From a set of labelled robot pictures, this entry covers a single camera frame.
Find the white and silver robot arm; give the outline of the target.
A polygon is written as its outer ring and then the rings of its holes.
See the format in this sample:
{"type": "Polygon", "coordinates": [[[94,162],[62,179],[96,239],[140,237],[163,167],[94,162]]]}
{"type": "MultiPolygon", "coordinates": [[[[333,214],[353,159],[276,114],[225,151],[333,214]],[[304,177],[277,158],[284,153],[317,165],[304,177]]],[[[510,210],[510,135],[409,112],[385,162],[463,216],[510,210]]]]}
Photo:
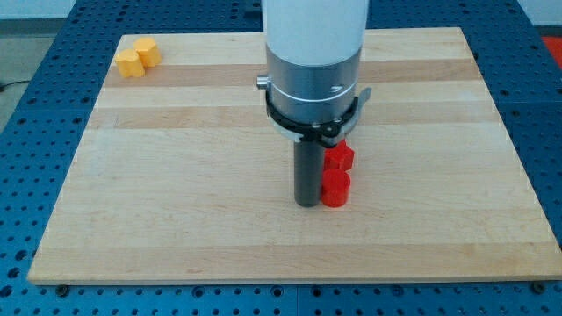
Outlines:
{"type": "Polygon", "coordinates": [[[303,124],[337,119],[352,104],[369,0],[262,0],[269,102],[303,124]]]}

